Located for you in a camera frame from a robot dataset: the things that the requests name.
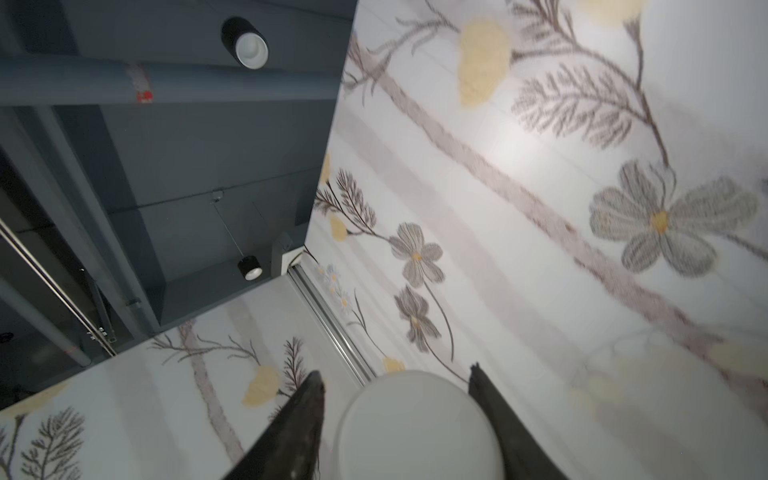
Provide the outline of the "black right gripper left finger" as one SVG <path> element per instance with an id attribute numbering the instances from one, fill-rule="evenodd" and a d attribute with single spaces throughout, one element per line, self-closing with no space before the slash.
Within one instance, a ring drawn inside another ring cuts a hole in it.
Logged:
<path id="1" fill-rule="evenodd" d="M 319 465 L 325 416 L 325 385 L 308 374 L 226 480 L 306 480 Z"/>

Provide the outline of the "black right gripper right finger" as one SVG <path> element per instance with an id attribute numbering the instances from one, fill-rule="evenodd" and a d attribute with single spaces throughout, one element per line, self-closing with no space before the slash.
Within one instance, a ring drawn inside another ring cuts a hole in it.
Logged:
<path id="1" fill-rule="evenodd" d="M 495 433 L 506 479 L 567 479 L 478 363 L 470 369 L 468 394 L 479 405 Z"/>

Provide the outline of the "clear bottle green cap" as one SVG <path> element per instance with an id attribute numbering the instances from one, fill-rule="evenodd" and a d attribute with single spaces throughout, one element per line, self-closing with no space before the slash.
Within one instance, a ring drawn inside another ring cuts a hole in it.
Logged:
<path id="1" fill-rule="evenodd" d="M 342 416 L 335 479 L 503 479 L 490 421 L 468 393 L 421 371 L 373 380 Z"/>

